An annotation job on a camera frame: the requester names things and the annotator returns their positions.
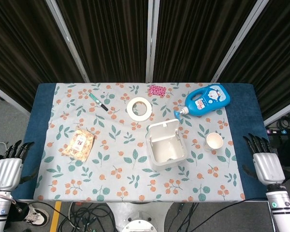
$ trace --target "shoe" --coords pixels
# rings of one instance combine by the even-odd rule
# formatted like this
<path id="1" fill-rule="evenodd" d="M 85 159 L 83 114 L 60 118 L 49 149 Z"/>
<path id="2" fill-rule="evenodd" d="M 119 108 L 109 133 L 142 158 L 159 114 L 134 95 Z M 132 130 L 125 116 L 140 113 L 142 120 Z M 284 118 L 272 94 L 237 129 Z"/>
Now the shoe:
<path id="1" fill-rule="evenodd" d="M 32 226 L 45 226 L 49 221 L 49 214 L 43 209 L 36 209 L 29 205 L 29 213 L 23 221 Z"/>

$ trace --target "paper cup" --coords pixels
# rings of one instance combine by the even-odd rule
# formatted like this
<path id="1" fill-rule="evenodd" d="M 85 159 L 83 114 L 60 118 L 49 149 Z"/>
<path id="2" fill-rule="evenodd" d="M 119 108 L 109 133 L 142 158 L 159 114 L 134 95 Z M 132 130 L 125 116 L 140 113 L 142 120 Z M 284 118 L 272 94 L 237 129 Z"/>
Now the paper cup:
<path id="1" fill-rule="evenodd" d="M 217 150 L 223 146 L 223 139 L 218 133 L 209 133 L 204 142 L 206 150 Z"/>

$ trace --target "tape roll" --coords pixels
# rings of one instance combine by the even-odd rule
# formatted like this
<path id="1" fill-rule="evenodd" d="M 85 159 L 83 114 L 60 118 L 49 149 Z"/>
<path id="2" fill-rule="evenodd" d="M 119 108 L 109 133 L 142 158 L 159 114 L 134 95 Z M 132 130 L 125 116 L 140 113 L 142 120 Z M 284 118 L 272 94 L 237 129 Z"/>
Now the tape roll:
<path id="1" fill-rule="evenodd" d="M 140 102 L 142 104 L 145 104 L 145 106 L 146 106 L 145 114 L 140 115 L 140 116 L 136 115 L 133 112 L 133 106 L 134 106 L 134 104 L 136 104 L 138 102 Z M 134 121 L 137 121 L 137 122 L 142 122 L 142 121 L 147 120 L 151 116 L 152 112 L 153 112 L 153 110 L 152 110 L 151 104 L 145 98 L 141 98 L 141 97 L 133 98 L 133 99 L 131 99 L 131 101 L 127 105 L 127 113 L 128 113 L 128 115 L 130 116 L 130 118 L 132 118 Z"/>

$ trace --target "robotic arm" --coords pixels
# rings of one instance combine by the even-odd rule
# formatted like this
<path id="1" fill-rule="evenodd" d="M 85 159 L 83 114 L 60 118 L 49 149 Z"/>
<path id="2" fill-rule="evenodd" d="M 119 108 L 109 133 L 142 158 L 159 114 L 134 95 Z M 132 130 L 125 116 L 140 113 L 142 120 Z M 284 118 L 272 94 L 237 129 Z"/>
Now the robotic arm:
<path id="1" fill-rule="evenodd" d="M 19 150 L 21 140 L 10 146 L 0 160 L 0 232 L 3 231 L 11 204 L 14 204 L 19 213 L 22 209 L 13 200 L 11 192 L 21 181 L 21 171 L 28 150 L 34 142 L 24 143 Z"/>
<path id="2" fill-rule="evenodd" d="M 251 150 L 257 177 L 267 186 L 266 197 L 280 232 L 290 232 L 290 198 L 281 184 L 285 180 L 278 156 L 273 153 L 269 142 L 249 134 L 250 141 L 243 136 Z"/>

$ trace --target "black curtain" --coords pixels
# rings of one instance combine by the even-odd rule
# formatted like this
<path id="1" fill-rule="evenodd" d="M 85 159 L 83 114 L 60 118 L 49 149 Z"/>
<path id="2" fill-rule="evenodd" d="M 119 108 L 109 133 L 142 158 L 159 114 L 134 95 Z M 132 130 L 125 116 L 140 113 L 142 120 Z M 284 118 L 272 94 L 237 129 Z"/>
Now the black curtain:
<path id="1" fill-rule="evenodd" d="M 218 81 L 252 83 L 264 119 L 290 104 L 290 0 L 269 1 Z"/>
<path id="2" fill-rule="evenodd" d="M 44 0 L 0 0 L 0 89 L 30 111 L 43 82 L 83 78 Z"/>
<path id="3" fill-rule="evenodd" d="M 148 0 L 57 0 L 92 82 L 144 82 Z"/>
<path id="4" fill-rule="evenodd" d="M 255 0 L 161 0 L 154 82 L 210 82 Z"/>

